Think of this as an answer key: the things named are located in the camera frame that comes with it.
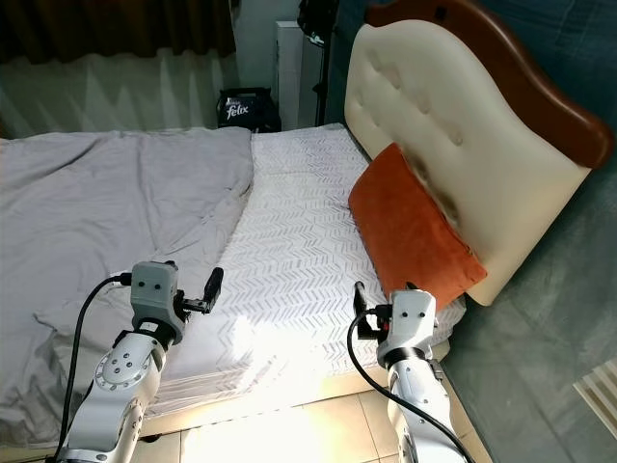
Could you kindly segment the brown curtain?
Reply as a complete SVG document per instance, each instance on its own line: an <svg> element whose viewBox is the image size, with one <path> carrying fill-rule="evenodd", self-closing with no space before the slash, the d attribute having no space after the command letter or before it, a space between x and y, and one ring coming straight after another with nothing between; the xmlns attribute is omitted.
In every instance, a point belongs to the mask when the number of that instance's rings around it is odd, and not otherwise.
<svg viewBox="0 0 617 463"><path fill-rule="evenodd" d="M229 56L241 0L1 0L0 62L73 62L159 49Z"/></svg>

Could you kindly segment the white upright panel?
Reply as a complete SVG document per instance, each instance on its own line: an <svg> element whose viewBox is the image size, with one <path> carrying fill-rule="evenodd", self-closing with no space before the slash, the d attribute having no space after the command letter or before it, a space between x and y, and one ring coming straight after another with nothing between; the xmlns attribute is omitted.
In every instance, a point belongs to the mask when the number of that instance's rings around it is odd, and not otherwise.
<svg viewBox="0 0 617 463"><path fill-rule="evenodd" d="M300 124L301 84L303 84L303 32L292 19L275 22L275 93L282 129Z"/></svg>

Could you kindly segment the cream slatted rack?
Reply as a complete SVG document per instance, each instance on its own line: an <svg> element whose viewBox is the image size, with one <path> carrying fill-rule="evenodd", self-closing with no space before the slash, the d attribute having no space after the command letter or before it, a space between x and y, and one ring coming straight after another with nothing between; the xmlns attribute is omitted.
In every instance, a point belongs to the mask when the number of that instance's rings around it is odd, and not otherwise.
<svg viewBox="0 0 617 463"><path fill-rule="evenodd" d="M582 375L574 388L604 427L617 438L617 357Z"/></svg>

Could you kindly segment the orange velvet pillow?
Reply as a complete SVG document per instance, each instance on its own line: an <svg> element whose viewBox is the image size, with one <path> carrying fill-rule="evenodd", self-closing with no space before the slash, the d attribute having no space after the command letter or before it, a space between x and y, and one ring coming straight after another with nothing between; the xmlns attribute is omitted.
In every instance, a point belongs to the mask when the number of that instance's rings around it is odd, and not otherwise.
<svg viewBox="0 0 617 463"><path fill-rule="evenodd" d="M362 172L348 206L385 296L411 283L443 308L488 277L397 143Z"/></svg>

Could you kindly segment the brown wooden headboard frame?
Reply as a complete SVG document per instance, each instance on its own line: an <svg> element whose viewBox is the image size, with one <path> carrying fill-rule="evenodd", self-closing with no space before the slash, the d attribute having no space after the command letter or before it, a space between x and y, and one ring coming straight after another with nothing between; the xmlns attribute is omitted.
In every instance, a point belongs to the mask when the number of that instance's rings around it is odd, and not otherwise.
<svg viewBox="0 0 617 463"><path fill-rule="evenodd" d="M423 19L457 36L493 76L522 123L578 166L604 165L617 141L612 128L570 100L497 14L474 0L389 0L366 6L364 23Z"/></svg>

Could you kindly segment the grey duvet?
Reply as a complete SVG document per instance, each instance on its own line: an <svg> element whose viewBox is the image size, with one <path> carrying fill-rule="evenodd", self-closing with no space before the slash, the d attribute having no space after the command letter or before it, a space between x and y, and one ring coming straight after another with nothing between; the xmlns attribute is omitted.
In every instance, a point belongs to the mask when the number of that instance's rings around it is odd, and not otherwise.
<svg viewBox="0 0 617 463"><path fill-rule="evenodd" d="M57 444L76 320L110 275L171 260L198 297L253 181L244 128L47 133L1 143L0 444ZM120 331L126 287L87 311L75 396Z"/></svg>

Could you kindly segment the white patterned mattress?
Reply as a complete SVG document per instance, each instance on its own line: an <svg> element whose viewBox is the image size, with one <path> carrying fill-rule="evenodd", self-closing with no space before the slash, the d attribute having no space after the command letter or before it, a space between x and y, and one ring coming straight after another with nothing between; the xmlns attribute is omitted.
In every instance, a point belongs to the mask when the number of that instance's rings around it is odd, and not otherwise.
<svg viewBox="0 0 617 463"><path fill-rule="evenodd" d="M220 260L212 313L190 322L160 404L190 406L356 371L374 342L345 344L355 282L382 287L347 199L367 158L340 124L255 135L250 199Z"/></svg>

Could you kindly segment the cream padded headboard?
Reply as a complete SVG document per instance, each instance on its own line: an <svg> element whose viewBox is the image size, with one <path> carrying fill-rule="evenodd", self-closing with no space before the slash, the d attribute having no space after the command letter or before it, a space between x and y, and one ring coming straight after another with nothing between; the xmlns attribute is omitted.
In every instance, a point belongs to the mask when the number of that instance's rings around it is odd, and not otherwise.
<svg viewBox="0 0 617 463"><path fill-rule="evenodd" d="M537 135L459 37L424 19L364 25L353 42L344 119L362 149L397 143L488 269L484 306L541 241L589 174Z"/></svg>

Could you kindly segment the cream bed base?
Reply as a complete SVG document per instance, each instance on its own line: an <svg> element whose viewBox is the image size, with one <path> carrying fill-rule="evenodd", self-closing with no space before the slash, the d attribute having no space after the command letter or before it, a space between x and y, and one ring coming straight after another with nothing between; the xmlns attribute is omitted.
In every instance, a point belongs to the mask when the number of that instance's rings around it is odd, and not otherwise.
<svg viewBox="0 0 617 463"><path fill-rule="evenodd" d="M143 423L142 436L168 435L194 427L206 426L221 421L247 418L344 395L360 394L371 387L355 371L339 376L309 380L305 385L285 383L273 388L255 390L221 400L186 407L176 413L154 416Z"/></svg>

